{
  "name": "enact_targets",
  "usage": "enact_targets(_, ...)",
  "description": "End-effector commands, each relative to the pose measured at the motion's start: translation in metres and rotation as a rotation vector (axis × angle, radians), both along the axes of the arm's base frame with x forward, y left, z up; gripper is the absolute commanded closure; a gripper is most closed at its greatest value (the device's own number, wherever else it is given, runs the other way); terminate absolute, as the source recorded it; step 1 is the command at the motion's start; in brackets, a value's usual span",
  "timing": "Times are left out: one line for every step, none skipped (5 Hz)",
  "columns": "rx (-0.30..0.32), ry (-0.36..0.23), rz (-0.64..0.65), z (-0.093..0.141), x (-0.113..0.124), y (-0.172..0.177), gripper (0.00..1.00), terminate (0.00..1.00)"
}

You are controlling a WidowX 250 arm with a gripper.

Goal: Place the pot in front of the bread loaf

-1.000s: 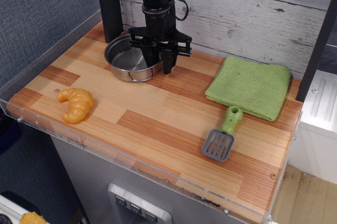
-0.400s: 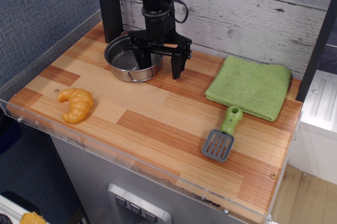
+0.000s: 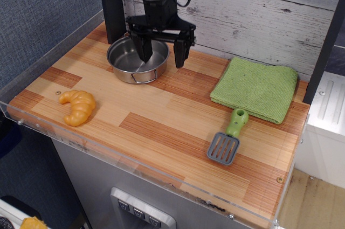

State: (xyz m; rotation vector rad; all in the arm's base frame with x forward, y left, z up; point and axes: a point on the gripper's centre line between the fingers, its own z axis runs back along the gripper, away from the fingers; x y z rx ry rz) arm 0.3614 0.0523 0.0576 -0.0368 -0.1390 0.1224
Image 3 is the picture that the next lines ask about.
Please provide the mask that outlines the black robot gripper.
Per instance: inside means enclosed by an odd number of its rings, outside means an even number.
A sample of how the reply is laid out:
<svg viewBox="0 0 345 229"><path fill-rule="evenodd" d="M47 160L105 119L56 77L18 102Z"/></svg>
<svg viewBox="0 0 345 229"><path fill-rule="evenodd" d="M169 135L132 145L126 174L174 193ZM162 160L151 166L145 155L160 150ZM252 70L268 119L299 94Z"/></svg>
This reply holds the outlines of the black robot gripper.
<svg viewBox="0 0 345 229"><path fill-rule="evenodd" d="M196 25L179 18L176 0L143 0L143 5L144 15L126 18L140 59L147 63L153 54L151 40L161 40L174 43L176 68L183 67L196 42Z"/></svg>

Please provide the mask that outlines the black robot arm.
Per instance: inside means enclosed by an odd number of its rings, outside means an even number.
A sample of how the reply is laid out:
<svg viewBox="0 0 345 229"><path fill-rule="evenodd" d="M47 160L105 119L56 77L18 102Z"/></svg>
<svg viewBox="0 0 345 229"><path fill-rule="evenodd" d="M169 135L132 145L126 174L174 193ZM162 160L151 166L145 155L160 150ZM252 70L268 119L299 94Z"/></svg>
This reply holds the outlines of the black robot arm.
<svg viewBox="0 0 345 229"><path fill-rule="evenodd" d="M148 62L153 54L153 40L173 43L175 65L184 66L190 47L195 45L196 25L178 16L178 7L186 7L177 0L142 0L145 14L127 17L129 35L142 61Z"/></svg>

